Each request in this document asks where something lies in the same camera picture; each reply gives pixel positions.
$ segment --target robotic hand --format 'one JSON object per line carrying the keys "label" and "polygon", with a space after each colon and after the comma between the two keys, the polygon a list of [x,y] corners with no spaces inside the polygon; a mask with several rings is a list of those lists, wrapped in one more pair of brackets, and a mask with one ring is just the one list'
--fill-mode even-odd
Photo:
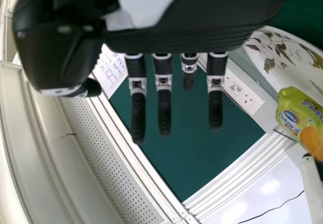
{"label": "robotic hand", "polygon": [[145,134],[146,66],[152,54],[158,125],[171,131],[172,53],[181,54],[184,89],[192,88],[199,52],[209,52],[209,124],[222,125],[222,90],[228,51],[265,25],[285,0],[18,0],[13,31],[26,75],[39,92],[91,97],[100,84],[88,78],[101,46],[125,53],[132,99],[131,135]]}

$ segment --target white outlet plate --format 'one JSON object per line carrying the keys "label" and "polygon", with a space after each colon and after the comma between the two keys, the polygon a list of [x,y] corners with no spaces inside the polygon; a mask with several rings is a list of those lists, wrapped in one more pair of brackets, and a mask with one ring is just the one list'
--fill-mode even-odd
{"label": "white outlet plate", "polygon": [[228,68],[224,90],[251,116],[264,104],[264,101]]}

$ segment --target handwritten note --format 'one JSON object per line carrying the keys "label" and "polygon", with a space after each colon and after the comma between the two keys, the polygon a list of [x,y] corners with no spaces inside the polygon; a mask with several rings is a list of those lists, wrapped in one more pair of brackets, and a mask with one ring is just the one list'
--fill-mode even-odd
{"label": "handwritten note", "polygon": [[108,98],[111,98],[128,76],[124,55],[111,51],[103,44],[102,53],[95,65],[93,74],[100,83],[104,93]]}

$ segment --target dark green mat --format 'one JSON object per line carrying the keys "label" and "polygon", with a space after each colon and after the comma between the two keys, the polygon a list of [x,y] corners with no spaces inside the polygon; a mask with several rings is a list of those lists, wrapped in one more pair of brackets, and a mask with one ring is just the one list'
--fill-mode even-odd
{"label": "dark green mat", "polygon": [[[264,131],[230,99],[224,97],[224,127],[211,132],[208,126],[206,74],[198,69],[194,89],[184,92],[181,64],[174,57],[172,132],[162,137],[157,125],[157,92],[153,66],[148,70],[147,127],[142,150],[165,182],[184,201],[202,188],[251,147]],[[130,128],[130,92],[125,80],[110,102]]]}
{"label": "dark green mat", "polygon": [[270,25],[323,49],[323,0],[288,0]]}

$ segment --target yellow biscuit package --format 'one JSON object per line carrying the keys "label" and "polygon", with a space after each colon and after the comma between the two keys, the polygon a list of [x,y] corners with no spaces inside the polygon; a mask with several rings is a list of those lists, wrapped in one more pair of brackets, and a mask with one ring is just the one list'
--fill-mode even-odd
{"label": "yellow biscuit package", "polygon": [[323,161],[323,107],[297,88],[279,92],[279,124],[317,160]]}

